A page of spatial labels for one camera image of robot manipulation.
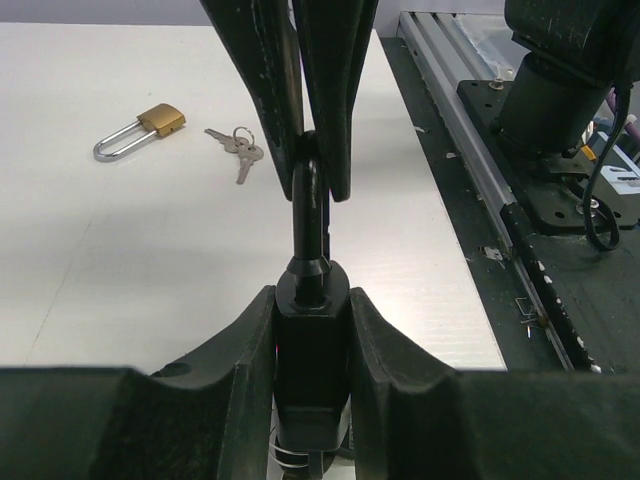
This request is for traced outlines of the silver keys of long padlock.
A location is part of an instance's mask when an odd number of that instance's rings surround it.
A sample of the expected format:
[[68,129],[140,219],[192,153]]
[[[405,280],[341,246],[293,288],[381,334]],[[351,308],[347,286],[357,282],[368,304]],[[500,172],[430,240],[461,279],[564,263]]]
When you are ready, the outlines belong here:
[[252,166],[263,159],[264,150],[256,144],[253,132],[244,126],[236,127],[231,134],[207,128],[204,133],[216,139],[227,153],[239,159],[237,185],[243,185],[249,176]]

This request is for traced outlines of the long shackle brass padlock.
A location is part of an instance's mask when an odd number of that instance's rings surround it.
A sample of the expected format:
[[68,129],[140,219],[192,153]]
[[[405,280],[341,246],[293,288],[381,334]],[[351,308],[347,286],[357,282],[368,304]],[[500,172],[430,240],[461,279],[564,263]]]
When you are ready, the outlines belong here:
[[[101,163],[116,161],[138,150],[149,141],[165,138],[182,129],[185,125],[186,116],[184,113],[172,105],[159,103],[139,114],[134,122],[98,141],[92,150],[93,158]],[[134,131],[141,131],[142,135],[113,151],[106,151],[108,147],[119,143]]]

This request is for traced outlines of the black padlock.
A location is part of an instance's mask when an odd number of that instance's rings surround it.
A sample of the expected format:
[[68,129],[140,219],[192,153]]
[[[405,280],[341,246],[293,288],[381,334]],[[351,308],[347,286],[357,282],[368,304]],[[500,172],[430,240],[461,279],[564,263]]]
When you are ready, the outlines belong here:
[[327,258],[328,195],[316,134],[305,132],[293,163],[293,256],[276,287],[277,436],[294,451],[331,451],[344,435],[349,281]]

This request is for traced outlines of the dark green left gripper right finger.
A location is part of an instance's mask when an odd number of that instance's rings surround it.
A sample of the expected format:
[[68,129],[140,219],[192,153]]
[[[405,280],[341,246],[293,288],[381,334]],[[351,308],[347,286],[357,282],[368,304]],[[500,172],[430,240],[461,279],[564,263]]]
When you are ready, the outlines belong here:
[[635,479],[633,374],[460,371],[350,293],[360,479]]

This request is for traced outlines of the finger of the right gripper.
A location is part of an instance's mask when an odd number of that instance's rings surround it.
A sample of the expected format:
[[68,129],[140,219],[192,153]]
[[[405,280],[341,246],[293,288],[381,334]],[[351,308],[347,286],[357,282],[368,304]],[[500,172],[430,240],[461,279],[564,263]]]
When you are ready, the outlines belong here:
[[304,131],[297,33],[282,0],[202,0],[254,103],[285,198]]
[[333,199],[351,195],[352,115],[376,0],[293,3],[316,140]]

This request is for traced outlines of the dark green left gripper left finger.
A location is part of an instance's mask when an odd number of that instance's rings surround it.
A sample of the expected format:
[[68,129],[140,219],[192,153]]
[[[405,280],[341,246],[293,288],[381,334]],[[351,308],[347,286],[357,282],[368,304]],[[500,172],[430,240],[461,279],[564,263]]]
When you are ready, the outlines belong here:
[[275,290],[152,375],[132,368],[5,368],[5,479],[262,479]]

